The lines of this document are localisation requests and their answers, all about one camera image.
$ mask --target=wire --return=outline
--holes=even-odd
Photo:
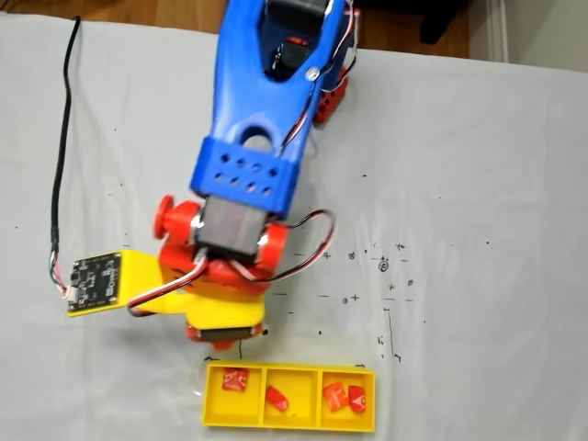
[[[328,209],[317,209],[316,211],[313,211],[312,213],[308,214],[304,219],[298,221],[297,223],[295,223],[293,225],[288,225],[288,228],[290,228],[292,230],[292,229],[298,228],[301,225],[304,225],[306,222],[310,221],[311,219],[314,219],[317,216],[321,216],[321,215],[326,216],[330,219],[331,228],[329,229],[329,232],[327,233],[326,238],[319,245],[319,247],[316,249],[316,251],[301,264],[293,266],[291,269],[287,269],[286,271],[283,271],[283,272],[276,274],[275,276],[271,276],[271,277],[256,277],[253,274],[251,274],[251,272],[249,272],[249,270],[247,268],[245,268],[241,263],[237,262],[236,260],[230,260],[229,266],[234,271],[236,271],[241,276],[243,276],[245,279],[249,280],[250,282],[275,282],[278,280],[283,280],[284,278],[287,278],[287,277],[294,276],[295,274],[298,274],[300,271],[308,268],[309,266],[314,264],[317,260],[319,260],[319,258],[322,256],[322,253],[324,253],[325,251],[327,251],[329,249],[329,247],[333,243],[334,235],[335,235],[335,232],[337,229],[337,218],[334,216],[333,212]]]
[[[206,267],[209,262],[207,252],[207,248],[200,248],[198,250],[196,254],[196,260],[194,262],[194,269],[192,269],[192,271],[190,271],[189,273],[186,273],[180,278],[172,280],[171,282],[168,282],[162,285],[161,287],[150,289],[149,291],[143,292],[142,294],[139,294],[138,296],[135,296],[132,299],[130,299],[127,302],[127,308],[129,308],[130,314],[134,315],[135,317],[144,317],[145,315],[151,315],[151,312],[136,310],[135,308],[148,301],[158,299],[164,296],[165,294],[175,291],[176,289],[180,289],[185,285],[192,283],[194,280],[200,277],[202,273],[206,270]]]
[[[345,43],[345,41],[347,40],[347,37],[349,37],[349,34],[351,34],[351,30],[353,29],[353,25],[354,25],[354,17],[355,14],[353,12],[353,0],[345,0],[347,2],[347,7],[349,8],[349,22],[347,23],[347,29],[345,30],[345,34],[343,34],[343,37],[339,40],[339,44],[337,44],[336,49],[333,52],[333,56],[331,57],[331,60],[329,60],[328,63],[326,63],[323,68],[321,69],[321,75],[327,74],[331,71],[331,69],[333,68],[334,62],[337,58],[337,55],[339,55],[339,51],[341,50],[341,47],[343,46],[343,43]]]
[[[343,82],[345,81],[345,79],[347,78],[347,76],[349,76],[349,73],[351,72],[351,70],[354,68],[354,66],[356,65],[356,60],[357,60],[357,42],[359,41],[359,36],[357,34],[357,22],[359,21],[359,13],[358,12],[352,12],[350,14],[353,14],[354,17],[354,26],[353,26],[353,31],[354,31],[354,41],[353,41],[353,60],[351,61],[351,63],[349,64],[349,66],[345,69],[345,71],[343,72],[343,74],[341,75],[341,78],[339,78],[339,81],[337,82],[337,85],[332,88],[332,89],[323,89],[323,92],[333,92],[334,90],[337,90],[339,87],[341,87],[341,85],[343,85]]]
[[[286,137],[284,138],[284,141],[282,142],[281,148],[280,148],[279,152],[277,153],[277,156],[280,156],[284,152],[284,149],[286,148],[286,146],[290,143],[290,141],[292,141],[296,137],[296,135],[298,135],[298,133],[300,132],[300,129],[302,129],[302,126],[304,125],[304,122],[306,121],[306,119],[308,118],[308,115],[309,115],[309,109],[311,108],[311,102],[312,102],[312,94],[314,93],[314,87],[316,85],[316,81],[321,77],[321,75],[327,74],[327,73],[329,73],[329,71],[331,71],[331,69],[333,68],[334,62],[337,58],[337,55],[339,54],[339,51],[341,50],[341,47],[343,46],[343,43],[345,42],[345,40],[347,40],[347,38],[349,37],[349,34],[351,33],[351,30],[354,28],[354,22],[355,22],[354,17],[356,15],[353,11],[353,0],[345,0],[345,1],[347,2],[347,6],[349,7],[349,22],[347,23],[347,28],[345,30],[345,34],[343,34],[343,37],[339,40],[339,44],[337,44],[337,47],[334,50],[333,55],[331,56],[331,59],[329,60],[329,62],[326,63],[322,67],[322,69],[319,71],[319,75],[312,81],[311,91],[309,93],[308,98],[306,99],[306,102],[304,103],[304,107],[302,108],[302,112],[300,112],[300,116],[298,117],[296,122],[294,122],[294,125],[289,130]],[[349,71],[351,71],[351,68],[353,67],[354,64],[355,64],[355,58],[354,58],[354,61],[349,66],[349,68],[347,69],[347,72],[345,74],[349,74]]]
[[[72,110],[72,89],[70,87],[69,66],[70,58],[72,56],[72,48],[74,47],[75,36],[80,28],[81,18],[76,16],[74,18],[72,34],[67,43],[67,50],[65,51],[65,59],[63,61],[63,82],[65,84],[65,109],[63,110],[62,120],[62,134],[59,142],[59,153],[57,156],[57,167],[55,169],[55,180],[53,181],[53,192],[51,195],[51,254],[49,257],[49,274],[51,280],[56,285],[57,289],[62,293],[62,298],[66,297],[66,286],[62,281],[59,267],[57,265],[57,258],[59,255],[59,194],[62,187],[63,165],[65,163],[65,147],[67,145],[67,130],[70,122],[70,112]]]

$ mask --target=red object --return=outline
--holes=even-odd
[[[222,388],[225,390],[238,390],[243,392],[247,387],[249,370],[226,367],[222,374]]]
[[[190,243],[192,220],[198,214],[200,206],[196,202],[185,201],[174,206],[174,199],[164,196],[159,204],[153,222],[153,234],[158,239],[165,237],[164,245],[159,252],[159,263],[166,281],[173,277],[180,277],[194,269],[195,245]],[[246,266],[255,277],[271,276],[279,263],[282,250],[286,245],[288,229],[284,225],[270,223],[267,225],[257,252],[254,265]],[[209,262],[201,277],[203,282],[215,283],[224,287],[231,287],[241,292],[259,295],[269,286],[268,282],[250,282],[232,270],[222,259]],[[184,287],[186,291],[195,289],[199,280]],[[252,325],[251,337],[262,332],[261,323]],[[201,342],[198,329],[187,325],[186,335],[192,341]],[[232,347],[234,340],[219,340],[210,342],[217,350]]]
[[[284,412],[288,408],[288,399],[273,386],[267,386],[266,400],[271,402],[281,412]]]
[[[287,41],[294,44],[299,44],[300,46],[308,46],[309,42],[303,39],[299,39],[298,37],[287,37]]]
[[[347,395],[345,395],[345,389],[343,384],[341,384],[341,381],[325,386],[322,389],[322,396],[327,400],[331,412],[338,411],[349,404],[349,400],[347,399]]]
[[[361,386],[349,386],[349,407],[353,412],[366,410],[366,392]]]
[[[331,92],[326,92],[324,90],[321,91],[319,105],[316,108],[316,113],[314,114],[313,118],[314,122],[324,123],[329,118],[329,116],[334,112],[335,108],[339,104],[339,101],[343,99],[345,90],[347,88],[347,83],[349,83],[348,78],[346,78],[339,87]]]
[[[282,250],[286,246],[286,236],[288,235],[288,227],[279,223],[270,223],[267,225],[266,232],[262,236],[262,245],[257,252],[257,267],[259,269],[273,272],[279,258],[282,255]]]

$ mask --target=yellow 3d-printed part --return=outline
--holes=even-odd
[[[116,301],[107,306],[68,311],[75,317],[126,306],[145,291],[166,283],[175,276],[161,267],[157,257],[134,250],[120,250],[119,287]],[[252,295],[235,288],[209,283],[199,278],[192,286],[172,291],[141,305],[141,309],[160,314],[185,314],[187,322],[199,330],[255,326],[264,319],[263,295]]]
[[[222,388],[225,368],[248,369],[244,391]],[[366,395],[366,410],[354,413],[347,405],[331,412],[322,396],[322,388],[335,382],[341,382],[345,392],[349,386],[361,386]],[[288,408],[284,412],[266,400],[268,386],[275,387],[288,399]],[[375,376],[369,369],[210,361],[207,365],[202,424],[373,432],[375,405]]]

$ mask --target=dark furniture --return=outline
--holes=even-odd
[[[388,9],[407,14],[424,15],[421,42],[435,44],[447,25],[467,0],[355,0],[358,7]]]

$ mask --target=screw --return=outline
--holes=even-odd
[[[306,71],[306,79],[309,81],[314,81],[319,77],[319,74],[321,74],[321,71],[319,71],[318,68],[311,67],[308,71]]]

